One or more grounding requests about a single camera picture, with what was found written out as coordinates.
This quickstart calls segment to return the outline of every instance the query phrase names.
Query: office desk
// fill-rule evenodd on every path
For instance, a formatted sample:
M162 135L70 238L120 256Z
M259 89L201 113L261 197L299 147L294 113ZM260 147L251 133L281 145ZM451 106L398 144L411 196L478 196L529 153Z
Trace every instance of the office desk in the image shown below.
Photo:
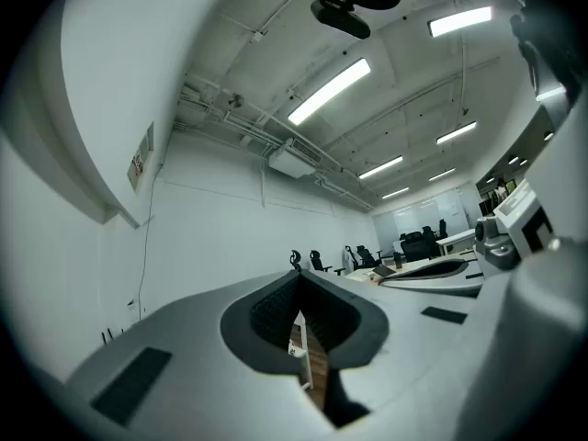
M456 235L451 235L451 237L447 237L446 239L437 240L437 245L441 245L443 249L443 254L447 255L447 247L449 245L453 245L454 243L463 242L464 240L469 240L476 235L476 229L469 229L468 231L457 233Z
M420 267L432 265L432 264L438 263L440 261L453 260L453 259L457 259L457 260L466 259L466 257L464 256L465 253L466 252L455 253L455 254L446 254L444 256L439 256L437 258L433 258L432 260L425 258L425 260L412 261L410 263L402 263L402 268L396 268L396 265L394 263L393 258L384 258L384 259L382 259L382 263L384 264L384 266L387 266L392 271L395 271L396 272L395 276L399 276L399 275L402 275L403 273L408 273L409 271L414 271L415 269L418 269ZM376 286L382 280L382 277L380 275L377 275L376 273L374 273L374 268L357 269L356 271L354 271L353 273L349 273L345 277L347 279L353 279L354 281L358 281L361 283L369 283L369 284L373 284Z

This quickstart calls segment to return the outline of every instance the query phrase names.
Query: black office chair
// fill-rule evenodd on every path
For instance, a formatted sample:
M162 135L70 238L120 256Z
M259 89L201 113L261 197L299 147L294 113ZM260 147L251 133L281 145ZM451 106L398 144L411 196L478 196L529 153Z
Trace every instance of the black office chair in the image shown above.
M311 251L311 262L314 269L317 271L324 271L325 273L332 268L332 266L323 266L321 261L321 254L316 250ZM333 271L337 274L337 276L341 276L341 272L344 271L345 268L334 269Z
M361 257L362 266L364 268L375 268L382 264L382 251L378 252L378 259L375 260L369 250L364 245L357 246L357 254Z
M429 258L441 256L441 250L439 250L439 245L436 243L435 233L428 225L423 227L423 240L429 250Z
M364 269L364 268L369 268L370 266L363 266L360 265L357 262L356 256L353 254L353 252L351 251L351 247L349 245L345 246L346 251L349 253L349 256L351 256L351 261L353 262L353 270L357 271L358 269Z
M439 236L441 237L441 240L446 239L448 237L447 223L445 222L445 219L442 219L439 221ZM452 250L453 250L453 245L448 245L447 246L447 253L450 254Z
M292 255L290 256L290 264L292 266L294 266L294 269L296 271L300 271L302 268L300 268L300 253L297 252L296 250L292 250Z
M407 233L401 247L407 262L429 258L428 245L420 232Z

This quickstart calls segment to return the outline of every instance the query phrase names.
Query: cable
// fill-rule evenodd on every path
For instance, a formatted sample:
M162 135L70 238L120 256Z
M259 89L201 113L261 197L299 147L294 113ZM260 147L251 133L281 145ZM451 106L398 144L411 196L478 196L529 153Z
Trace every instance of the cable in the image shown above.
M458 0L453 0L453 5L458 10ZM459 117L463 110L463 101L466 95L466 43L463 39L463 31L459 30L459 38L461 40L461 94L459 97L458 118L456 119L456 127L459 124Z
M143 280L145 279L145 269L147 268L147 243L149 241L149 228L151 226L151 209L153 207L153 189L155 188L155 180L157 179L159 172L161 172L162 168L164 167L165 158L167 157L167 149L169 148L169 142L172 140L172 132L173 131L174 130L172 129L169 133L169 138L167 139L167 144L165 145L164 159L159 164L159 168L157 169L157 172L155 172L155 176L153 177L153 182L151 184L151 197L149 199L149 216L147 216L149 219L147 219L147 232L145 233L145 247L143 250L143 271L141 273L141 284L139 285L139 293L138 293L139 294L138 295L139 321L141 321L141 289L143 287Z

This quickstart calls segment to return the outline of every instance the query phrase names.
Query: wooden surface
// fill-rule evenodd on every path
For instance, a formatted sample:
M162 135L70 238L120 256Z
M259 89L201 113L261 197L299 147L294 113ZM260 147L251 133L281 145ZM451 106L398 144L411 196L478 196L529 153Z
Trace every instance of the wooden surface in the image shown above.
M306 338L309 346L309 356L311 358L312 370L312 389L306 389L306 393L311 397L311 400L322 411L324 408L324 395L327 388L327 355L321 347L321 344L312 334L309 325L306 326ZM290 339L296 346L302 346L302 338L300 335L300 327L298 325L292 326ZM307 382L304 367L300 368L300 385Z

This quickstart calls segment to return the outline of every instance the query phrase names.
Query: fluorescent ceiling light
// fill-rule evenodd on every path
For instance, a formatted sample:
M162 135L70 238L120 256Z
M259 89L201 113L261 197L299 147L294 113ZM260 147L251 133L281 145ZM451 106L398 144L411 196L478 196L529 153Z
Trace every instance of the fluorescent ceiling light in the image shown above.
M394 164L398 164L401 161L402 161L402 155L400 157L396 157L394 160L390 160L387 164L377 166L373 170L369 170L368 172L365 172L363 175L359 176L359 179L363 180L364 178L367 178L368 176L375 175L377 172L381 172L382 170L385 170L389 166L393 166Z
M390 193L386 196L384 196L382 199L386 199L389 198L390 196L396 196L396 195L400 195L400 193L403 193L404 191L408 191L408 187L404 187L403 189L399 189L398 191L394 191L393 193Z
M455 171L456 171L456 169L452 168L451 170L447 170L446 172L443 172L441 175L437 175L437 176L433 176L433 177L429 178L429 181L436 180L437 178L440 178L441 176L449 175L450 173L455 172Z
M339 95L348 86L359 80L364 75L369 74L370 68L368 61L360 59L350 67L338 74L331 82L319 89L314 95L297 107L288 119L298 126L304 119L310 116L319 107L324 105L334 96Z
M542 93L541 95L537 95L537 101L543 101L544 99L564 93L566 93L566 89L560 85L558 88L554 88L553 90L549 90L548 92Z
M436 38L437 36L448 33L449 31L455 31L456 29L475 25L476 23L483 23L484 21L490 21L491 19L492 7L485 6L484 8L457 13L451 17L429 21L428 25L431 36Z
M437 145L439 145L440 143L449 141L450 139L453 139L454 137L457 137L458 135L461 135L464 132L468 132L468 130L474 129L477 124L478 123L476 121L474 121L474 122L471 122L470 124L464 126L463 128L459 128L458 130L454 130L453 132L449 132L445 136L441 136L440 138L437 139Z

